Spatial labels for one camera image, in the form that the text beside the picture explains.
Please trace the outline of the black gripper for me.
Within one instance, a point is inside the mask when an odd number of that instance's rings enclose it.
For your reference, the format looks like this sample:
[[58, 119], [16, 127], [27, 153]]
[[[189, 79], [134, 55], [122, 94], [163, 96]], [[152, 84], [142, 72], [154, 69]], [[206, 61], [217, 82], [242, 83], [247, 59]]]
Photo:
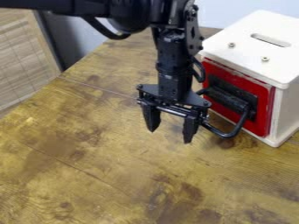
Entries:
[[189, 64], [182, 68], [166, 70], [158, 65], [158, 83], [140, 84], [138, 104], [142, 106], [144, 122], [148, 130], [155, 132], [162, 112], [175, 116], [187, 116], [183, 123], [183, 141], [189, 144], [202, 125], [211, 103], [193, 91], [193, 80], [203, 83], [206, 71], [202, 63], [191, 56]]

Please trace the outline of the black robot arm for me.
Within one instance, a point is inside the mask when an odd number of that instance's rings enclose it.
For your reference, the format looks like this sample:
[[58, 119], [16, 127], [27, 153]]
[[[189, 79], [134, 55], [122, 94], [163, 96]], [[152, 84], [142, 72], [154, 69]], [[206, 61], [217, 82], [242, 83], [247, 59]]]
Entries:
[[203, 36], [194, 0], [0, 0], [0, 8], [82, 18], [114, 40], [150, 29], [158, 51], [158, 82], [136, 87], [146, 126], [150, 131], [158, 129], [163, 112], [181, 116], [183, 141], [193, 141], [211, 106], [193, 92], [193, 83], [206, 80], [205, 67], [195, 58]]

